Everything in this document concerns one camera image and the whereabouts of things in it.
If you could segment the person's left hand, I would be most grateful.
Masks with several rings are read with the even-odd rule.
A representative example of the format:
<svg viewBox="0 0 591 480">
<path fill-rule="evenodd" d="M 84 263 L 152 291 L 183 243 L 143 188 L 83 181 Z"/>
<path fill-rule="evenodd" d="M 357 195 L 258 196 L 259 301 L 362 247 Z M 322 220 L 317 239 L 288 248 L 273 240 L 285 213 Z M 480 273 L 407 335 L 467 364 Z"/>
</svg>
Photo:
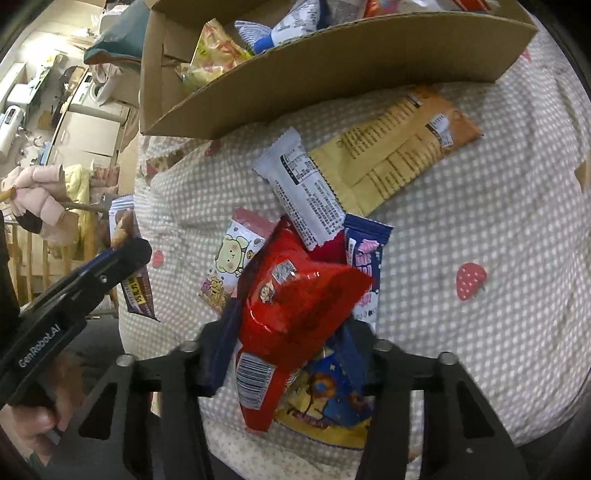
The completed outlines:
<svg viewBox="0 0 591 480">
<path fill-rule="evenodd" d="M 84 401 L 82 368 L 74 357 L 63 354 L 41 376 L 40 384 L 52 407 L 19 404 L 11 408 L 11 414 L 16 435 L 46 466 L 56 447 L 47 433 L 65 431 Z"/>
</svg>

